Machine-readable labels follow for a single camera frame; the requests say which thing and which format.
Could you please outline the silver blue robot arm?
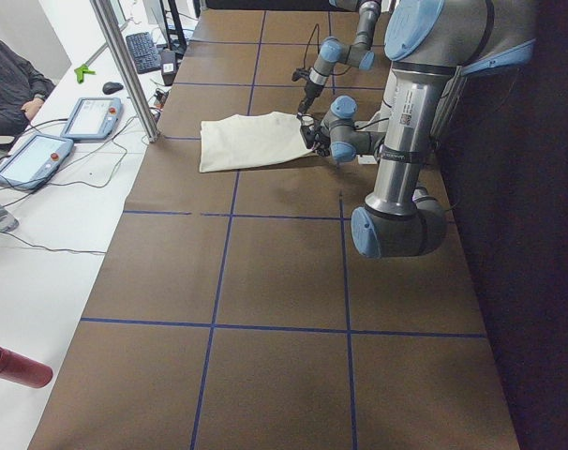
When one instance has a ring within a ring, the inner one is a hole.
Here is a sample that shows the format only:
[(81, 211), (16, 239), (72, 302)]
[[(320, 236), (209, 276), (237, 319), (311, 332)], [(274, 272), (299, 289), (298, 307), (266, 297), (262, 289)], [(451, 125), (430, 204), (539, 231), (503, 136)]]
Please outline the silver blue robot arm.
[(359, 15), (355, 37), (352, 44), (346, 44), (336, 37), (325, 38), (310, 68), (298, 68), (292, 74), (294, 82), (306, 81), (305, 95), (300, 101), (297, 116), (304, 116), (314, 100), (325, 87), (337, 64), (347, 67), (370, 70), (374, 62), (371, 50), (377, 21), (381, 16), (381, 1), (330, 1), (333, 7), (357, 12)]
[[(446, 235), (439, 202), (419, 182), (430, 132), (447, 83), (455, 76), (493, 74), (531, 60), (537, 5), (533, 1), (342, 1), (358, 14), (354, 41), (326, 38), (312, 67), (298, 69), (305, 95), (297, 116), (306, 148), (338, 162), (371, 155), (375, 187), (351, 215), (356, 249), (368, 258), (421, 256)], [(337, 97), (321, 119), (309, 108), (337, 65), (368, 70), (383, 11), (391, 17), (384, 52), (391, 63), (380, 110), (365, 125), (355, 101)]]

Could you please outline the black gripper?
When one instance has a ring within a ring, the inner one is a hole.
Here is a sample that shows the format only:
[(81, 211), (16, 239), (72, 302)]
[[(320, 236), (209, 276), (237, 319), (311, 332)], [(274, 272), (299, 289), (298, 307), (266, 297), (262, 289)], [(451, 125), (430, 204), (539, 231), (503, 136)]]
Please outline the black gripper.
[(315, 83), (310, 78), (306, 79), (305, 97), (299, 102), (297, 113), (298, 117), (304, 116), (312, 105), (312, 101), (318, 98), (324, 88), (323, 84)]
[(306, 149), (321, 157), (331, 155), (329, 131), (321, 125), (319, 120), (302, 119), (300, 131)]

